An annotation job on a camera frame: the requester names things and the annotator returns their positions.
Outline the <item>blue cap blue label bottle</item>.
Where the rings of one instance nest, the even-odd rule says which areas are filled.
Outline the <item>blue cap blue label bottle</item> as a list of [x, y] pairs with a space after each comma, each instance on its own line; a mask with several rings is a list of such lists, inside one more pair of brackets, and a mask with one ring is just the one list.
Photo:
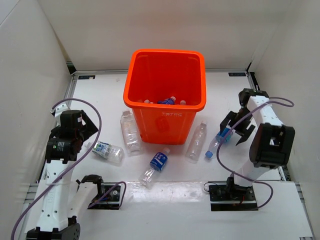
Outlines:
[[227, 135], [228, 131], [231, 129], [231, 127], [228, 125], [222, 132], [218, 132], [216, 136], [212, 139], [212, 141], [209, 144], [208, 150], [205, 153], [205, 157], [207, 159], [212, 159], [216, 156], [217, 148], [220, 143], [228, 143], [230, 139], [233, 136], [233, 132], [231, 132], [229, 135]]

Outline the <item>green white label bottle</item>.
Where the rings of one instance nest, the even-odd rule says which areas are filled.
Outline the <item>green white label bottle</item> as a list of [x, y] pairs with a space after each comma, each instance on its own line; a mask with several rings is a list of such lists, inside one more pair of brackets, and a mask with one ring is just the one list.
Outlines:
[[106, 162], [115, 165], [120, 165], [122, 163], [124, 150], [121, 147], [99, 140], [95, 144], [91, 142], [85, 144], [87, 149], [91, 146], [93, 146], [91, 152], [100, 158], [103, 158]]

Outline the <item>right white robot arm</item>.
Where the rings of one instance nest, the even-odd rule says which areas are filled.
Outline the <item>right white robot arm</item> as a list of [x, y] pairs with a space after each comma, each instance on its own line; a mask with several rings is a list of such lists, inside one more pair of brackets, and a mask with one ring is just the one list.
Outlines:
[[230, 111], [220, 123], [221, 142], [225, 143], [231, 133], [240, 136], [239, 144], [247, 141], [252, 133], [255, 136], [248, 160], [227, 178], [224, 193], [230, 200], [245, 194], [264, 173], [286, 165], [295, 137], [295, 129], [286, 126], [275, 114], [272, 105], [276, 100], [266, 91], [245, 88], [238, 98], [239, 111]]

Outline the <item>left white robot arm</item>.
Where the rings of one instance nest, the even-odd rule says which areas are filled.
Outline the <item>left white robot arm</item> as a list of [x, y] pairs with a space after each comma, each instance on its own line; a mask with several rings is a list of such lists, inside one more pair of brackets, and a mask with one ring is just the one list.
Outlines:
[[71, 110], [65, 102], [53, 110], [58, 125], [51, 130], [45, 151], [47, 186], [39, 218], [26, 234], [28, 240], [77, 240], [80, 237], [80, 216], [94, 200], [105, 195], [103, 179], [86, 175], [71, 182], [73, 169], [83, 143], [98, 128], [83, 110]]

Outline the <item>clear unlabeled Pocari bottle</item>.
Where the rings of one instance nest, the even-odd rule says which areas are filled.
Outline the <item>clear unlabeled Pocari bottle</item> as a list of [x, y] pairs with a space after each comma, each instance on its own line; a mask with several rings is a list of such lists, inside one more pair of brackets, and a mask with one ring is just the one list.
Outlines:
[[198, 125], [192, 135], [185, 157], [188, 161], [197, 162], [199, 160], [203, 145], [206, 140], [208, 128], [204, 120]]

